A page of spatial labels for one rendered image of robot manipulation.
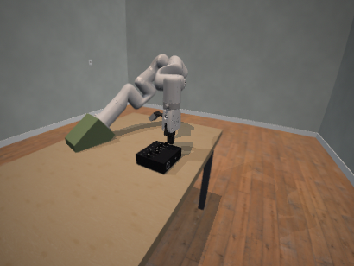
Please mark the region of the black lighting desk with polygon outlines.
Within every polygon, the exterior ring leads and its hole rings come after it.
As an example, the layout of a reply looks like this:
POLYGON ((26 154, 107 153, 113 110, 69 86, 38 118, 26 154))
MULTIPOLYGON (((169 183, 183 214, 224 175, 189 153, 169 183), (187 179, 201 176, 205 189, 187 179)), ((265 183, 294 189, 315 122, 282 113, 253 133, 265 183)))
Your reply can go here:
POLYGON ((136 164, 165 174, 180 158, 180 147, 155 141, 136 153, 136 164))

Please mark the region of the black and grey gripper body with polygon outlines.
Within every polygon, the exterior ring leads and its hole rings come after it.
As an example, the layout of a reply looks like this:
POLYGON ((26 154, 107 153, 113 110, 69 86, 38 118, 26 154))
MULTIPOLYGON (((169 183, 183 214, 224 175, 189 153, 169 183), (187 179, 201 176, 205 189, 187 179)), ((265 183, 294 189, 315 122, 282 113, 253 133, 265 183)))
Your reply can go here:
POLYGON ((178 110, 168 110, 163 108, 162 114, 162 131, 164 131, 165 124, 167 124, 168 132, 173 133, 180 128, 181 115, 180 108, 178 110))

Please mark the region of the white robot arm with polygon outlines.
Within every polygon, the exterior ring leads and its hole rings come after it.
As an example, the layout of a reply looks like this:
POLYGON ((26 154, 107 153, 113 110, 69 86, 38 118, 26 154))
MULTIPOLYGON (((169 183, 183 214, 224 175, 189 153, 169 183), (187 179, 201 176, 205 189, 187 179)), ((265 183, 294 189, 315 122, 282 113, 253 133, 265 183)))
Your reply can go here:
POLYGON ((160 54, 152 61, 149 68, 135 79, 135 85, 141 91, 142 95, 133 85, 126 84, 118 95, 99 114, 95 114, 94 117, 97 117, 107 127, 110 127, 126 109, 127 100, 134 109, 140 109, 156 94, 156 90, 163 91, 164 109, 178 110, 180 108, 181 91, 186 86, 184 78, 187 75, 188 71, 180 57, 172 56, 168 58, 165 54, 160 54), (172 78, 175 76, 179 78, 172 78), (153 81, 155 81, 155 85, 152 84, 153 81))

